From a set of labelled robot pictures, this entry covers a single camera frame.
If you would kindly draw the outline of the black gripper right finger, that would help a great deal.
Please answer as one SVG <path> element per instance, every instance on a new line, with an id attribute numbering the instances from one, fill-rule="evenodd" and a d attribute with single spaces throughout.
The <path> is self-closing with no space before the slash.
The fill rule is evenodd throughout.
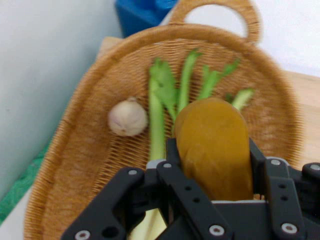
<path id="1" fill-rule="evenodd" d="M 249 141 L 253 192 L 265 197 L 275 240 L 320 238 L 320 164 L 293 168 L 280 157 L 266 157 Z"/>

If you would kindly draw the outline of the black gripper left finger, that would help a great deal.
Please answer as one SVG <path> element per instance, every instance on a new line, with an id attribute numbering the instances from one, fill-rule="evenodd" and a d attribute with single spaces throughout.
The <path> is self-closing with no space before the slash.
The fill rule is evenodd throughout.
<path id="1" fill-rule="evenodd" d="M 125 240 L 146 212 L 157 209 L 161 240 L 231 240 L 233 230 L 194 180 L 181 170 L 177 143 L 167 157 L 142 170 L 119 170 L 62 234 L 64 240 Z"/>

